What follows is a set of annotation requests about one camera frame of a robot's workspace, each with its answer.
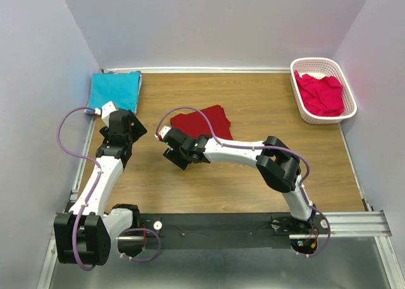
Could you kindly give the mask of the dark red t-shirt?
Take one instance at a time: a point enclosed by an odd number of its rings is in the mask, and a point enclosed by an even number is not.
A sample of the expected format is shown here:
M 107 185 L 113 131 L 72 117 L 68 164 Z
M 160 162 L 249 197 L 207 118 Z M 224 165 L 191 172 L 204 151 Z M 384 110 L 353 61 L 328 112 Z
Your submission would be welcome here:
M 207 117 L 215 135 L 225 140 L 233 140 L 230 127 L 231 122 L 225 114 L 225 110 L 220 105 L 211 106 L 202 109 L 201 112 Z M 198 112 L 189 114 L 180 113 L 170 119 L 172 127 L 176 127 L 197 139 L 200 135 L 211 135 L 208 123 L 205 118 Z

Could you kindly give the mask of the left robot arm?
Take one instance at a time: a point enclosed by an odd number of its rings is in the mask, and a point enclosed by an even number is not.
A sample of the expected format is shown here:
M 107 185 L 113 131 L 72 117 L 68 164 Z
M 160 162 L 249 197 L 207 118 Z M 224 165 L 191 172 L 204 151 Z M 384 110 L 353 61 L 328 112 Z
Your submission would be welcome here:
M 137 205 L 118 204 L 104 216 L 111 191 L 132 156 L 132 146 L 147 130 L 131 110 L 101 111 L 105 126 L 103 142 L 95 157 L 91 176 L 81 196 L 65 213 L 54 219 L 58 260 L 91 271 L 106 263 L 111 243 L 121 233 L 134 235 L 140 229 Z

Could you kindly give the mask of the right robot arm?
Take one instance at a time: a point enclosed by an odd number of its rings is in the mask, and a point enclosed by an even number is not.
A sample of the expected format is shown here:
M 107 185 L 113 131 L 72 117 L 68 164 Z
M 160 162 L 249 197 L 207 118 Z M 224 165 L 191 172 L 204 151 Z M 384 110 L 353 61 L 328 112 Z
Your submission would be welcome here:
M 269 136 L 265 141 L 239 142 L 214 135 L 193 138 L 169 126 L 156 138 L 168 147 L 163 156 L 182 170 L 192 163 L 234 163 L 258 170 L 267 186 L 283 195 L 291 215 L 289 230 L 305 233 L 314 226 L 315 212 L 302 188 L 302 159 L 280 139 Z

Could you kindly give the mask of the folded cyan t-shirt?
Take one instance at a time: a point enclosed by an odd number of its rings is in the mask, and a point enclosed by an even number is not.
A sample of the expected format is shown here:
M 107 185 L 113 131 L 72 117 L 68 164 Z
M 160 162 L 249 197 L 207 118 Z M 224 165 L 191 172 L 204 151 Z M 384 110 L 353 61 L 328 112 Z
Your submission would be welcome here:
M 116 107 L 137 111 L 142 74 L 130 73 L 93 73 L 87 106 L 101 109 L 112 101 Z

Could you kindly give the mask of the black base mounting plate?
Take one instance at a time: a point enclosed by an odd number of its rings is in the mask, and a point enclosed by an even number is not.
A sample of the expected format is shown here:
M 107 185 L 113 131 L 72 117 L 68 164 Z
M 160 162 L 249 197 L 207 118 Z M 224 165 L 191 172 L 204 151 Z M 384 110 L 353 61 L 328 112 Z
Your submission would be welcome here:
M 328 233 L 326 222 L 312 214 L 310 222 L 296 221 L 287 212 L 197 213 L 140 215 L 140 225 L 155 231 L 163 250 L 289 249 L 298 240 Z

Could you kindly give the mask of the magenta t-shirt in basket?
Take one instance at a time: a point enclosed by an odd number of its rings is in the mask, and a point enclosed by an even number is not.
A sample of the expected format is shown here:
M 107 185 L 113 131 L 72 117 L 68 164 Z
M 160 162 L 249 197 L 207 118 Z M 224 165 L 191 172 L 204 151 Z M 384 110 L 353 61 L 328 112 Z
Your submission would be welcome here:
M 344 112 L 342 99 L 342 84 L 331 76 L 321 79 L 308 74 L 300 75 L 294 72 L 294 77 L 304 104 L 313 115 L 322 117 L 337 117 Z

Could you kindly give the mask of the pink plastic laundry basket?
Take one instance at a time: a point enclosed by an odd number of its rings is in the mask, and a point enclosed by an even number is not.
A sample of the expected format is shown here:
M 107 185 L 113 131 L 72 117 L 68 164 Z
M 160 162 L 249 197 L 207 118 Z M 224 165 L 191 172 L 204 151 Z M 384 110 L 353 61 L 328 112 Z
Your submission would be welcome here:
M 358 110 L 341 67 L 328 58 L 297 58 L 290 64 L 291 85 L 301 118 L 327 125 L 352 118 Z

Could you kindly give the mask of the aluminium table edge rail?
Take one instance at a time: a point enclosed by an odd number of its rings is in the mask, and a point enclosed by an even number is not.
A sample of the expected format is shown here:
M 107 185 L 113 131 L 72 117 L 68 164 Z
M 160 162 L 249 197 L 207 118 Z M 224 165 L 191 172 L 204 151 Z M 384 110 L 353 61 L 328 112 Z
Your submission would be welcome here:
M 289 67 L 138 67 L 105 68 L 102 73 L 289 73 Z

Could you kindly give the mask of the front aluminium rail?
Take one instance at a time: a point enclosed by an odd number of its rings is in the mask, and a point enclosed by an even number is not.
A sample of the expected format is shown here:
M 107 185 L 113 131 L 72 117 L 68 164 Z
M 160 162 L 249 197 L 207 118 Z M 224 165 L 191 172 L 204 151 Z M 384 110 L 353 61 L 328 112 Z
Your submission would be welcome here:
M 328 233 L 322 237 L 389 237 L 391 235 L 382 212 L 329 212 L 327 214 L 315 212 L 315 214 L 320 215 L 326 222 Z M 150 229 L 140 225 L 138 228 L 131 228 L 124 232 L 143 230 Z

